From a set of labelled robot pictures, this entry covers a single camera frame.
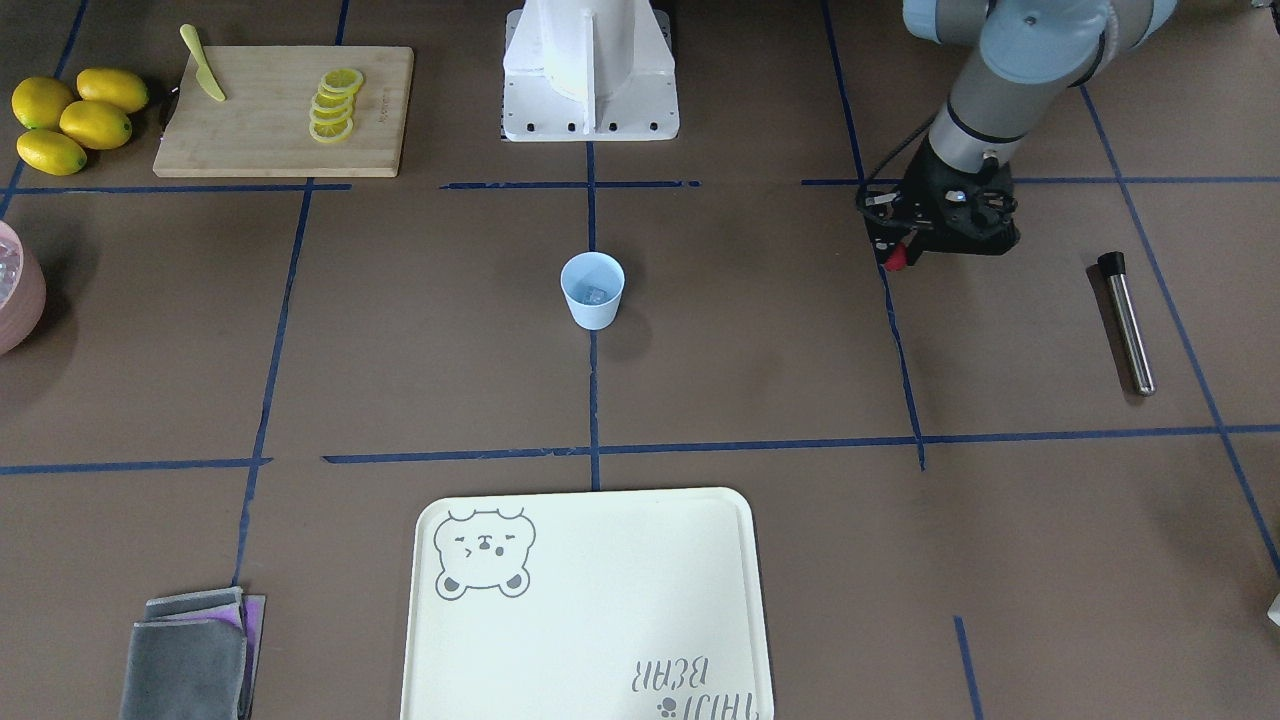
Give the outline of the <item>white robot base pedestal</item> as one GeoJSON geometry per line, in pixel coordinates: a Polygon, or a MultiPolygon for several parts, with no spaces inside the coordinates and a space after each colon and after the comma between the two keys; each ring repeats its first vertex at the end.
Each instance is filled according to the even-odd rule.
{"type": "Polygon", "coordinates": [[[649,142],[680,132],[675,44],[649,1],[526,1],[506,17],[500,136],[649,142]]]}

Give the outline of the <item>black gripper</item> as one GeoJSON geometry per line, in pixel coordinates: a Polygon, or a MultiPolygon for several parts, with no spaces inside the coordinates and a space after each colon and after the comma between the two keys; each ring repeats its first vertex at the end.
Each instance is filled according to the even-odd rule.
{"type": "Polygon", "coordinates": [[[878,263],[899,245],[916,263],[927,252],[1000,256],[1021,238],[1010,165],[983,158],[977,173],[960,172],[928,143],[891,190],[861,186],[856,209],[878,263]]]}

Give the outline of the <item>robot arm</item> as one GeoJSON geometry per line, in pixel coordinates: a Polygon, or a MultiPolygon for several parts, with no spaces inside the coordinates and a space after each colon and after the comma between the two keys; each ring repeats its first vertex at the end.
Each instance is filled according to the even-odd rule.
{"type": "Polygon", "coordinates": [[[998,256],[1020,233],[1010,161],[1055,99],[1140,46],[1174,1],[905,1],[919,38],[970,55],[916,143],[899,183],[858,191],[877,263],[887,272],[927,252],[998,256]]]}

